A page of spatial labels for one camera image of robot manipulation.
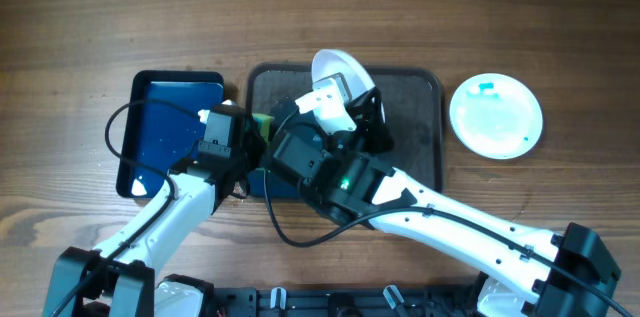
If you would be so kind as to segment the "white plate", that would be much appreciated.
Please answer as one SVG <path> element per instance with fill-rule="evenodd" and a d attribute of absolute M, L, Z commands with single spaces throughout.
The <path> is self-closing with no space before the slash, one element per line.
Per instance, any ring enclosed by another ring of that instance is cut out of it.
<path fill-rule="evenodd" d="M 454 91 L 449 120 L 459 141 L 489 159 L 518 158 L 535 147 L 544 118 L 533 92 L 519 80 L 483 73 Z"/>
<path fill-rule="evenodd" d="M 355 106 L 356 100 L 376 88 L 368 71 L 349 53 L 338 49 L 322 49 L 313 58 L 312 89 L 324 87 L 326 79 L 335 81 L 347 110 Z"/>

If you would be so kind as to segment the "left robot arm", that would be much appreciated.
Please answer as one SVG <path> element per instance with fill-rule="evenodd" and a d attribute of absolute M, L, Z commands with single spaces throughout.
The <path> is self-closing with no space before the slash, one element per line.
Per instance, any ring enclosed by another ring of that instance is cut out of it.
<path fill-rule="evenodd" d="M 257 165 L 264 141 L 251 114 L 217 105 L 203 139 L 168 171 L 152 200 L 91 250 L 68 248 L 56 261 L 46 316 L 218 316 L 212 284 L 172 275 L 156 280 L 184 239 Z"/>

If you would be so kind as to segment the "green and yellow sponge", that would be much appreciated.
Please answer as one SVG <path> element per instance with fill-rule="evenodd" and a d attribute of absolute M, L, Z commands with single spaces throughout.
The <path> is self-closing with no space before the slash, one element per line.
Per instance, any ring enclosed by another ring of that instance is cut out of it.
<path fill-rule="evenodd" d="M 274 117 L 261 113 L 253 113 L 253 120 L 256 123 L 257 131 L 260 137 L 266 142 L 270 141 L 271 125 Z"/>

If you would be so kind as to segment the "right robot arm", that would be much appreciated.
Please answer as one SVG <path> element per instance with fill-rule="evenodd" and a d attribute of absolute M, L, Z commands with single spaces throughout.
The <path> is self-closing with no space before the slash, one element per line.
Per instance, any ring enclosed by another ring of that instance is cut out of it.
<path fill-rule="evenodd" d="M 344 100 L 314 91 L 271 109 L 264 167 L 293 184 L 338 232 L 356 225 L 406 237 L 485 275 L 486 316 L 603 316 L 620 269 L 600 237 L 513 224 L 446 197 L 381 159 L 394 146 L 378 90 Z"/>

